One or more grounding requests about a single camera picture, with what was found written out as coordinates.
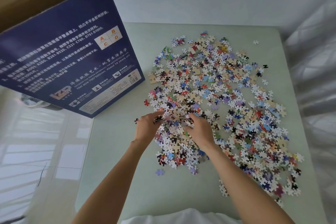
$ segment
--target table surface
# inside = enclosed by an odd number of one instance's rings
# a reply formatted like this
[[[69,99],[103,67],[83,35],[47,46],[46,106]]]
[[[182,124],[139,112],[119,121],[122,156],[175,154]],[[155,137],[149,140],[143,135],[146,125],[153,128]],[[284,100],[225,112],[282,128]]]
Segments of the table surface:
[[[204,30],[217,39],[226,37],[234,52],[246,50],[250,63],[267,64],[269,68],[265,69],[262,78],[258,78],[257,84],[272,90],[275,102],[287,108],[287,116],[282,118],[280,125],[289,131],[289,151],[299,152],[305,157],[299,165],[302,175],[297,179],[302,193],[298,197],[284,195],[284,209],[296,224],[327,223],[284,51],[275,28],[150,23],[125,23],[125,28],[145,76],[151,71],[154,58],[163,47],[171,46],[171,38],[186,35],[187,40],[197,39]],[[258,40],[259,44],[253,44],[254,40]],[[180,54],[182,48],[173,48],[173,52]],[[268,86],[262,84],[262,79],[269,82]],[[146,107],[144,101],[156,86],[160,84],[150,84],[146,76],[145,82],[95,117],[75,205],[77,211],[133,140],[134,120],[153,112],[153,108]],[[249,88],[242,92],[246,102],[255,100]],[[208,109],[204,103],[201,107]],[[225,117],[228,109],[229,106],[222,104],[217,113]],[[221,134],[224,138],[229,136],[223,131]],[[221,195],[219,175],[210,161],[199,164],[199,173],[193,176],[184,166],[176,170],[160,166],[156,158],[158,151],[160,147],[151,142],[142,155],[120,220],[139,215],[168,214],[187,208],[224,213],[239,219],[230,198]],[[164,169],[165,175],[158,177],[155,171],[160,168]]]

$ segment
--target hand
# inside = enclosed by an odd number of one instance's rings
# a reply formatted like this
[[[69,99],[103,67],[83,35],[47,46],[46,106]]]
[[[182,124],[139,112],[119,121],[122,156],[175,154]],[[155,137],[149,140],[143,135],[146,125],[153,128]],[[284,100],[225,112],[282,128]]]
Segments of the hand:
[[[208,121],[193,113],[190,113],[189,117],[194,121],[194,128],[185,126],[183,129],[191,135],[192,140],[201,150],[206,151],[209,147],[215,145],[212,128]]]
[[[145,116],[141,116],[140,120],[137,121],[137,127],[135,130],[134,141],[139,142],[141,145],[147,147],[149,143],[155,137],[156,131],[159,126],[163,123],[159,120],[153,124],[154,119],[164,114],[164,111],[149,113]]]

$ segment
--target lzp logo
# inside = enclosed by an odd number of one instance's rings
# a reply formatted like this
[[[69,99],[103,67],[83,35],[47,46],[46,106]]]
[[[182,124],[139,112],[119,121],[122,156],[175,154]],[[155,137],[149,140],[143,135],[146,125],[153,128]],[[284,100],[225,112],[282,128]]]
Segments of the lzp logo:
[[[51,94],[52,98],[60,100],[61,98],[65,97],[67,94],[71,92],[71,86],[65,86],[63,89],[57,91],[55,94]]]

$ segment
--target white shirt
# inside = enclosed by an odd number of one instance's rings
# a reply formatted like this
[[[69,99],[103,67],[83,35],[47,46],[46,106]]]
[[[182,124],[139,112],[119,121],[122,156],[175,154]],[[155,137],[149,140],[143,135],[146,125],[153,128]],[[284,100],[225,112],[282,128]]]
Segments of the white shirt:
[[[137,216],[124,220],[121,224],[242,224],[222,213],[200,213],[196,209],[185,209],[177,213],[161,216]]]

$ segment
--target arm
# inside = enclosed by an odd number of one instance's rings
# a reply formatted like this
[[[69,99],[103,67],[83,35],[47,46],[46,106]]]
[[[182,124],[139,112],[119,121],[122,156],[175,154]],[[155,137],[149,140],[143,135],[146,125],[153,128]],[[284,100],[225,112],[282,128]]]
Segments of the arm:
[[[138,120],[134,140],[79,209],[72,224],[117,223],[139,159],[162,124],[162,121],[153,124],[153,120],[163,113],[150,113]]]
[[[210,158],[245,224],[295,224],[257,183],[237,167],[213,141],[207,120],[190,114],[194,128],[184,129]]]

